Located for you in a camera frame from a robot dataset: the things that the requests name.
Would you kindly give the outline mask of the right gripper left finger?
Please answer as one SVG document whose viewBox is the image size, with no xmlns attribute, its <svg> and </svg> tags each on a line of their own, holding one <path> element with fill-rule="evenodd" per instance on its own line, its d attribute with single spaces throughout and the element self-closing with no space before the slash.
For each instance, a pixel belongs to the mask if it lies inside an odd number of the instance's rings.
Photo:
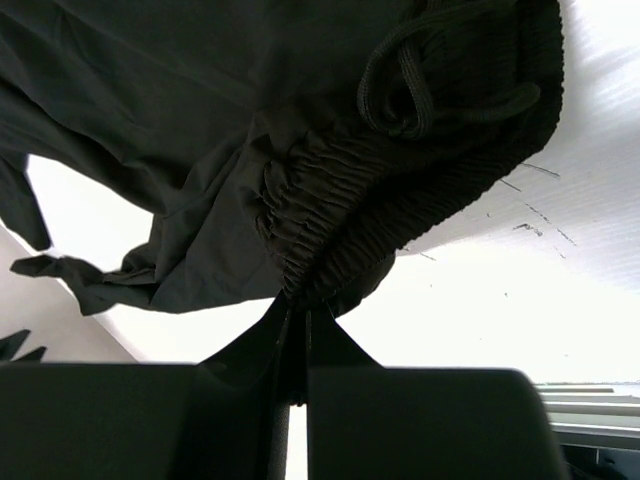
<svg viewBox="0 0 640 480">
<path fill-rule="evenodd" d="M 289 326 L 278 297 L 195 364 L 43 362 L 1 341 L 5 479 L 281 479 L 289 409 L 278 394 Z"/>
</svg>

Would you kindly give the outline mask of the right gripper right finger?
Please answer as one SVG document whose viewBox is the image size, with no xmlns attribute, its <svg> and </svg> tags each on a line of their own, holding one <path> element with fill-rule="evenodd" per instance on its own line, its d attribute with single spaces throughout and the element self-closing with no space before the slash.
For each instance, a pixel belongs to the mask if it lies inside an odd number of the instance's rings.
<svg viewBox="0 0 640 480">
<path fill-rule="evenodd" d="M 386 368 L 306 315 L 311 479 L 567 479 L 540 396 L 510 369 Z"/>
</svg>

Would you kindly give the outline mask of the black trousers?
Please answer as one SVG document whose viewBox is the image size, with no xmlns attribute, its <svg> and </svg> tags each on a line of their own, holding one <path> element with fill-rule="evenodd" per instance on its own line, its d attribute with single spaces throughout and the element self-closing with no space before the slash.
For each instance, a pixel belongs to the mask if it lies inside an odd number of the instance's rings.
<svg viewBox="0 0 640 480">
<path fill-rule="evenodd" d="M 86 315 L 285 296 L 345 313 L 400 249 L 540 152 L 556 1 L 5 1 L 1 218 Z M 53 257 L 57 161 L 152 215 L 104 272 Z"/>
</svg>

